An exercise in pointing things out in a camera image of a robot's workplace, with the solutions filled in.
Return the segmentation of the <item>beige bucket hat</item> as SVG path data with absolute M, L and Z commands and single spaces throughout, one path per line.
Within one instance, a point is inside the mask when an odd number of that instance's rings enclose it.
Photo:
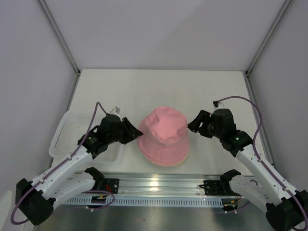
M 157 165 L 157 166 L 161 166 L 161 167 L 174 167 L 174 166 L 177 166 L 181 163 L 183 163 L 187 157 L 189 156 L 189 152 L 186 153 L 186 155 L 180 159 L 180 160 L 177 160 L 177 161 L 173 161 L 173 162 L 162 162 L 162 161 L 158 161 L 158 160 L 155 160 L 153 159 L 152 157 L 149 157 L 148 155 L 145 155 L 143 154 L 143 156 L 149 161 L 151 162 L 152 164 L 154 165 Z

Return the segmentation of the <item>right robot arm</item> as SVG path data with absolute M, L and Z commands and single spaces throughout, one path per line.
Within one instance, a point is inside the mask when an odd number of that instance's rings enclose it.
M 252 138 L 237 129 L 229 109 L 216 109 L 212 113 L 201 110 L 188 129 L 207 138 L 218 138 L 222 147 L 256 178 L 249 180 L 240 172 L 230 170 L 221 175 L 221 192 L 243 196 L 265 214 L 276 231 L 288 231 L 302 222 L 307 223 L 308 192 L 297 190 L 260 156 Z

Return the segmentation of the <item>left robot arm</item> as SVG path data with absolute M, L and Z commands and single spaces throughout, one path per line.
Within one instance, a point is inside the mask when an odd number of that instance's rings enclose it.
M 68 153 L 56 166 L 33 178 L 21 179 L 16 185 L 15 208 L 26 217 L 26 222 L 37 226 L 54 210 L 80 193 L 101 193 L 104 175 L 94 167 L 87 168 L 79 177 L 69 180 L 78 168 L 93 161 L 113 143 L 127 144 L 143 133 L 130 121 L 119 115 L 107 114 L 99 125 L 90 126 L 77 142 L 74 151 Z

